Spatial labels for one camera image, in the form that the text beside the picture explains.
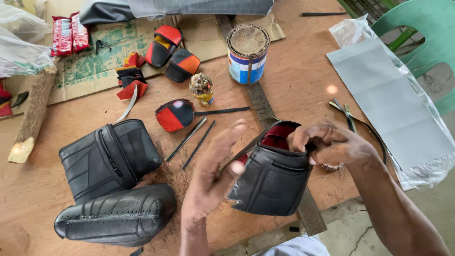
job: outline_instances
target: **black leather seat cover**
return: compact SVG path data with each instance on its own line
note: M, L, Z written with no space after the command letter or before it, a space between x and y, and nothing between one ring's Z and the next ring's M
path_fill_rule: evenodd
M169 223L176 208L171 187L147 185L72 205L58 215L54 229L70 240L142 246Z
M312 170L307 152L291 152L286 143L298 126L276 122L234 157L246 168L228 195L236 201L234 209L273 216L296 211Z

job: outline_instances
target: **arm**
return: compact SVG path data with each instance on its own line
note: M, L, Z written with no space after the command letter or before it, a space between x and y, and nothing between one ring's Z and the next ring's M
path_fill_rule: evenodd
M231 148L246 130L244 120L235 122L211 141L197 160L182 205L180 256L208 256L206 217L223 200L244 166L232 162L221 175L219 165L231 157Z
M288 137L294 151L304 151L308 142L317 146L312 164L346 164L378 237L393 255L450 255L438 231L393 181L371 144L333 123L299 127Z

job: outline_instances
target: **black leather pouch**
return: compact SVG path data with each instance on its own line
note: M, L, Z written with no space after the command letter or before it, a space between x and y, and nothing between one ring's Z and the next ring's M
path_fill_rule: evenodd
M106 124L60 149L59 157L77 204L132 189L161 165L141 120Z
M286 138L298 126L290 121L276 122L234 157L245 164L244 174L228 195L236 201L234 209L273 216L296 211L312 170L307 152L288 149Z

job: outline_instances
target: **glue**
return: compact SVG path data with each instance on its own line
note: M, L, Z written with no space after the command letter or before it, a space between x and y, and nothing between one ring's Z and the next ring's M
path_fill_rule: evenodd
M203 106L210 106L215 99L213 96L213 83L210 78L202 73L191 77L190 91Z

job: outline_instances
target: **cardboard sheet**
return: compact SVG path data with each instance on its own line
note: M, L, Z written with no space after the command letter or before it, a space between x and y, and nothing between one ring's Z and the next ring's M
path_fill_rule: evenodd
M377 39L327 57L403 170L455 152Z
M52 24L52 16L68 16L79 10L83 0L73 0L68 6L58 0L47 1L46 21ZM234 24L253 23L264 27L270 35L271 41L285 37L283 31L270 12L268 16L238 15ZM115 69L123 66L126 56L132 51L145 56L150 43L153 41L153 32L160 25L170 25L180 28L183 33L183 47L196 55L201 61L224 56L228 52L215 15L174 15L166 16L162 20L148 20L140 18L130 22L98 25L89 28L90 47L71 56L66 56L58 63L56 85L52 89L48 104L67 101L106 89L117 87ZM95 41L102 40L112 47L112 51L102 47L98 55L95 54ZM42 42L51 45L52 36L48 35ZM142 66L145 78L164 74L167 66L155 69L148 63ZM13 95L13 101L18 93L28 91L32 76L15 76L5 80L5 88ZM14 114L25 111L28 101L13 108Z

